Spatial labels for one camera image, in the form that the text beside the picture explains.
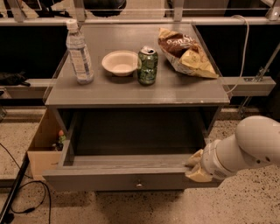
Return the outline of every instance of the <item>chip bag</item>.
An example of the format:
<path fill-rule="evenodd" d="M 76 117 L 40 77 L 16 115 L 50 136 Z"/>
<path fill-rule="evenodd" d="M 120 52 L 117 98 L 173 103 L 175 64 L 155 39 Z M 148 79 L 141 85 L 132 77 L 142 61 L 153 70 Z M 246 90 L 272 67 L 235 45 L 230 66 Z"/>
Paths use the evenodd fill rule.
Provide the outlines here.
<path fill-rule="evenodd" d="M 219 77 L 203 48 L 194 38 L 160 28 L 158 44 L 177 72 L 212 79 Z"/>

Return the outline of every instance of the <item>plastic bottle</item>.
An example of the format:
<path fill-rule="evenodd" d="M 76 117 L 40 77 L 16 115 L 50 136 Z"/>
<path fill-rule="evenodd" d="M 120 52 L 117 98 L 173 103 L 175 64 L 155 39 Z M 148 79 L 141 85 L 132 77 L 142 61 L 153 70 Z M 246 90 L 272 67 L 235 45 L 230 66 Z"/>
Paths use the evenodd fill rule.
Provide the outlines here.
<path fill-rule="evenodd" d="M 85 43 L 85 37 L 79 31 L 77 20 L 67 20 L 66 26 L 68 29 L 66 46 L 70 54 L 77 81 L 80 84 L 88 84 L 94 79 L 94 72 L 88 53 L 88 47 Z"/>

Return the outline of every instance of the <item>power cord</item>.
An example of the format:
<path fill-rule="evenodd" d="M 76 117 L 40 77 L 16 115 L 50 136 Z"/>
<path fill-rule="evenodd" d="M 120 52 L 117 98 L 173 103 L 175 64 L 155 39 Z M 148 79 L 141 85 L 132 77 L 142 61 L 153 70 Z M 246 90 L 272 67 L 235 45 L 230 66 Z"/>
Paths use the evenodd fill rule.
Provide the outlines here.
<path fill-rule="evenodd" d="M 14 208 L 12 208 L 12 206 L 10 207 L 10 210 L 14 213 L 14 214 L 28 214 L 28 213 L 31 213 L 33 212 L 36 208 L 40 207 L 44 201 L 45 201 L 45 198 L 46 198 L 46 192 L 48 193 L 48 197 L 49 197 L 49 224 L 51 224 L 51 211 L 52 211 L 52 198 L 51 198 L 51 193 L 50 193 L 50 189 L 48 187 L 47 184 L 45 184 L 44 182 L 40 181 L 40 180 L 33 180 L 31 182 L 28 182 L 24 185 L 21 185 L 18 190 L 17 190 L 17 193 L 20 192 L 20 190 L 22 188 L 24 188 L 25 186 L 28 186 L 30 184 L 41 184 L 44 188 L 44 196 L 43 196 L 43 199 L 40 201 L 40 203 L 36 206 L 33 206 L 33 207 L 30 207 L 30 208 L 27 208 L 25 209 L 24 211 L 15 211 Z"/>
<path fill-rule="evenodd" d="M 243 70 L 244 70 L 244 64 L 245 64 L 245 56 L 246 56 L 246 49 L 247 49 L 248 36 L 249 36 L 249 23 L 246 20 L 246 18 L 243 17 L 243 16 L 240 16 L 240 15 L 234 15 L 233 18 L 240 18 L 240 19 L 244 20 L 244 22 L 245 22 L 245 24 L 247 26 L 247 30 L 246 30 L 246 37 L 245 37 L 245 42 L 244 42 L 243 54 L 242 54 L 241 72 L 240 72 L 239 78 L 237 79 L 236 84 L 230 90 L 227 91 L 227 94 L 233 92 L 236 89 L 236 87 L 238 86 L 238 81 L 243 76 Z"/>
<path fill-rule="evenodd" d="M 0 145 L 2 146 L 3 149 L 5 149 L 5 150 L 7 151 L 7 153 L 10 155 L 11 159 L 15 162 L 15 164 L 16 164 L 17 167 L 18 167 L 18 169 L 20 170 L 20 166 L 19 166 L 18 162 L 16 161 L 16 159 L 11 155 L 11 153 L 8 151 L 8 149 L 7 149 L 5 146 L 3 146 L 1 143 L 0 143 Z M 30 177 L 30 176 L 28 176 L 28 175 L 26 175 L 26 174 L 25 174 L 25 176 L 26 176 L 28 179 L 32 179 L 32 177 Z"/>

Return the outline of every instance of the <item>white robotic arm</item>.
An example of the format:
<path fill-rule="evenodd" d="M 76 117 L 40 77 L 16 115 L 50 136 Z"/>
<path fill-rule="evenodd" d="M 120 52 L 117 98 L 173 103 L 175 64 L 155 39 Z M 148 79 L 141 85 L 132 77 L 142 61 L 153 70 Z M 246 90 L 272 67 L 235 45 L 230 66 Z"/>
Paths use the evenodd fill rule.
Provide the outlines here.
<path fill-rule="evenodd" d="M 197 182 L 223 180 L 243 169 L 280 165 L 280 123 L 265 116 L 242 120 L 235 134 L 209 143 L 187 162 L 186 176 Z"/>

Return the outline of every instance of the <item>bowl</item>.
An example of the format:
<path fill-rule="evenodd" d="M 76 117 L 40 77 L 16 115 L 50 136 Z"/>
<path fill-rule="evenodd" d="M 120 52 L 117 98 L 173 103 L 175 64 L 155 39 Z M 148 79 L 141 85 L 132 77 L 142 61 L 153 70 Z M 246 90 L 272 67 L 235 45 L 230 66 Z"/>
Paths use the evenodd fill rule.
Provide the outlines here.
<path fill-rule="evenodd" d="M 137 69 L 138 54 L 130 51 L 116 51 L 107 54 L 102 66 L 116 76 L 128 76 Z"/>

